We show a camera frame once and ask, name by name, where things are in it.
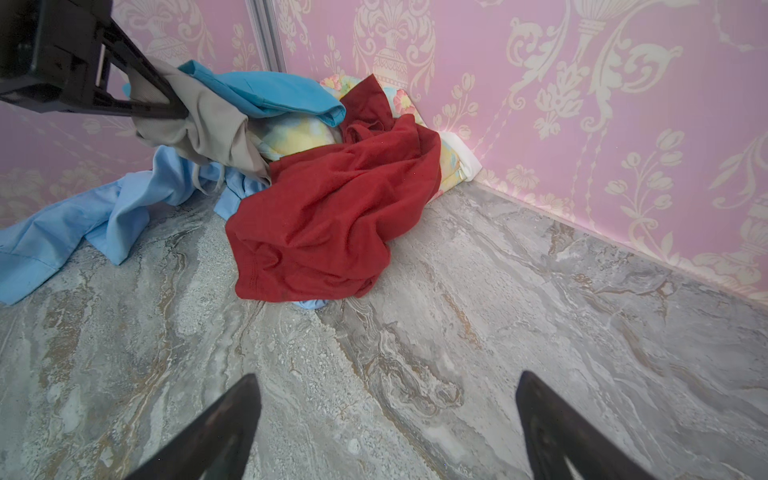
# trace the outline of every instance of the gray marble tile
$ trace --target gray marble tile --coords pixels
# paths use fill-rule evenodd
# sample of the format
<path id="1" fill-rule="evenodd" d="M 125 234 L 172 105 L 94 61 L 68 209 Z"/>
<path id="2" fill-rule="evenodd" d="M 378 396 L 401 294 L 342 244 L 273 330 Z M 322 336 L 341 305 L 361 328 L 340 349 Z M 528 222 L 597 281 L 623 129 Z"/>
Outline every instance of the gray marble tile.
<path id="1" fill-rule="evenodd" d="M 529 478 L 523 369 L 659 478 L 765 477 L 765 310 L 471 184 L 362 299 L 243 301 L 213 202 L 0 309 L 0 478 L 120 478 L 246 372 L 247 478 Z"/>

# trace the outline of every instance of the light blue shirt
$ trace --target light blue shirt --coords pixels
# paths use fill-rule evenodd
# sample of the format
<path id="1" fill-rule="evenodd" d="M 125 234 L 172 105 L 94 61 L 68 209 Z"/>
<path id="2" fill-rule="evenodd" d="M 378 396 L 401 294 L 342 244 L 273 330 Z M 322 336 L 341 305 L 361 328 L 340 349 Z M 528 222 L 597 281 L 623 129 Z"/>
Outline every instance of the light blue shirt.
<path id="1" fill-rule="evenodd" d="M 216 181 L 221 169 L 217 163 L 201 167 L 200 179 Z M 0 302 L 10 305 L 32 293 L 64 265 L 83 237 L 113 264 L 122 263 L 149 224 L 147 206 L 187 201 L 195 190 L 193 170 L 194 164 L 172 147 L 159 147 L 152 171 L 127 174 L 0 231 Z M 234 168 L 228 168 L 224 178 L 227 186 L 214 211 L 225 220 L 237 212 L 241 199 L 266 188 Z M 298 304 L 316 309 L 326 303 Z"/>

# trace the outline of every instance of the damask wallpaper pattern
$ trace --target damask wallpaper pattern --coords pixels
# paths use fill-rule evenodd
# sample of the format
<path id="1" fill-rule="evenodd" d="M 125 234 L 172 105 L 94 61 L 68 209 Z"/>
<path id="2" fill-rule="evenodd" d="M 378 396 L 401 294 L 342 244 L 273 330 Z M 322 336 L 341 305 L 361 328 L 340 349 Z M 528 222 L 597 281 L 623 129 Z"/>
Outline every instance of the damask wallpaper pattern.
<path id="1" fill-rule="evenodd" d="M 377 75 L 477 181 L 768 304 L 768 0 L 274 0 L 288 72 Z"/>
<path id="2" fill-rule="evenodd" d="M 243 0 L 114 0 L 112 17 L 146 54 L 172 65 L 194 59 L 214 72 L 260 70 L 262 55 Z M 127 78 L 116 68 L 110 90 Z M 0 102 L 0 227 L 45 205 L 152 167 L 154 149 L 130 118 L 36 114 Z"/>

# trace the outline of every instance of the clothing pile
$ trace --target clothing pile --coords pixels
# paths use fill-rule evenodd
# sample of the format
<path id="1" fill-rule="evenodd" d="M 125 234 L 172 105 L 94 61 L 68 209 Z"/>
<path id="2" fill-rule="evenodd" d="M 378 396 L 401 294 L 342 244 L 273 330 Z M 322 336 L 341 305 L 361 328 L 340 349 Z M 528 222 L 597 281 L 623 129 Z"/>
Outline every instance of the clothing pile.
<path id="1" fill-rule="evenodd" d="M 389 265 L 386 242 L 479 170 L 458 137 L 426 128 L 415 108 L 398 111 L 405 92 L 382 89 L 373 76 L 334 76 L 321 86 L 291 74 L 213 74 L 195 61 L 179 68 L 152 62 L 189 116 L 134 118 L 140 140 L 159 146 L 152 171 L 0 231 L 3 303 L 42 285 L 82 238 L 120 264 L 148 224 L 147 206 L 179 205 L 196 189 L 209 194 L 204 185 L 214 182 L 238 296 L 304 308 L 362 296 Z M 141 76 L 129 78 L 131 98 L 167 101 Z"/>

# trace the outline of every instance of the blue cloth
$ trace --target blue cloth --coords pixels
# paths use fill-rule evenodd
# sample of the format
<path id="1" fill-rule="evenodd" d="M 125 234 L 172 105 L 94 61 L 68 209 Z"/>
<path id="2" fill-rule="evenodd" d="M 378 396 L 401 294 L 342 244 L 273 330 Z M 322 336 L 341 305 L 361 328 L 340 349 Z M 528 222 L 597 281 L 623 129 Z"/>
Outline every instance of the blue cloth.
<path id="1" fill-rule="evenodd" d="M 179 70 L 195 77 L 214 93 L 251 118 L 268 118 L 286 112 L 316 115 L 329 127 L 344 120 L 346 109 L 319 83 L 278 71 L 233 71 L 216 75 L 190 60 Z"/>
<path id="2" fill-rule="evenodd" d="M 221 165 L 200 168 L 200 179 L 218 180 Z M 18 302 L 67 261 L 85 237 L 112 263 L 126 259 L 131 246 L 149 223 L 147 206 L 158 202 L 179 205 L 194 192 L 194 164 L 171 147 L 159 147 L 152 171 L 128 174 L 40 210 L 27 220 L 0 231 L 0 302 Z M 214 211 L 227 220 L 240 200 L 266 188 L 233 168 L 225 172 L 227 188 Z M 325 300 L 299 302 L 315 309 Z"/>

